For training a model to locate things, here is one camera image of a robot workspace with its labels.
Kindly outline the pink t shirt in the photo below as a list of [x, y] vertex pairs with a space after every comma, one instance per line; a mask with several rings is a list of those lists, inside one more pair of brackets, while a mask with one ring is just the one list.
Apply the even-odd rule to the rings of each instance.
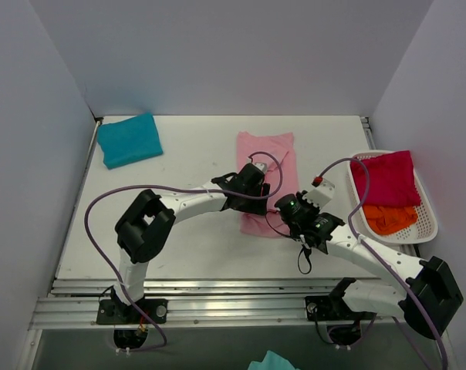
[[265, 181], [271, 189], [278, 192], [267, 200], [268, 213], [265, 216], [242, 214], [240, 231], [256, 237], [281, 237], [289, 233], [288, 227], [276, 213], [275, 202], [299, 190], [294, 135], [283, 133], [275, 136], [254, 136], [240, 132], [236, 138], [237, 168], [241, 169], [254, 156], [255, 162], [265, 163], [268, 167]]

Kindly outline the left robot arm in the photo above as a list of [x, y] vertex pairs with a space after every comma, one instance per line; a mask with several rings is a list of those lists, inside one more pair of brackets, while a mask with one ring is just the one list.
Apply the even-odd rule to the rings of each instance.
[[148, 264], [163, 250], [175, 224], [224, 210], [266, 215], [267, 200], [261, 198], [270, 191], [266, 173], [266, 164], [247, 163], [238, 173], [216, 177], [186, 193], [140, 192], [115, 226], [121, 280], [111, 293], [114, 314], [124, 323], [141, 316]]

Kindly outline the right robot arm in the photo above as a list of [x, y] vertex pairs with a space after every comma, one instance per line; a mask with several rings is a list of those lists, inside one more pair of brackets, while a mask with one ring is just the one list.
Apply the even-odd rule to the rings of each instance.
[[343, 278], [329, 293], [329, 309], [338, 318], [359, 313], [405, 320], [429, 339], [443, 335], [464, 298], [448, 264], [438, 257], [424, 260], [395, 251], [356, 231], [305, 199], [288, 194], [275, 203], [292, 238], [307, 250], [342, 258], [378, 277], [370, 283]]

